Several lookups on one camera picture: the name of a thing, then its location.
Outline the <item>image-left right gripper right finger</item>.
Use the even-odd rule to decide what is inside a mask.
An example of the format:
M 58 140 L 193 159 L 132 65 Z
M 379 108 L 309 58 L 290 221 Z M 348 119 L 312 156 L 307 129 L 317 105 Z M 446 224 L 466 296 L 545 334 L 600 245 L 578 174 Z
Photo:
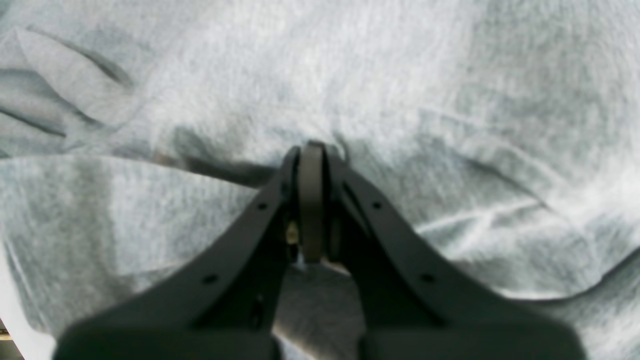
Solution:
M 496 294 L 422 240 L 338 153 L 325 154 L 326 252 L 359 292 L 360 360 L 583 360 L 564 323 Z

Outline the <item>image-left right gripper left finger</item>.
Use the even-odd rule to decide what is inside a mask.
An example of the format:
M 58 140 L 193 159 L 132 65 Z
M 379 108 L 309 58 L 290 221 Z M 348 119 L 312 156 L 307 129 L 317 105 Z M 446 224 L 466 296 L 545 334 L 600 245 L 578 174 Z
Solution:
M 272 333 L 282 280 L 297 260 L 322 255 L 323 158 L 319 142 L 293 147 L 209 248 L 146 291 L 71 326 L 55 360 L 283 359 Z

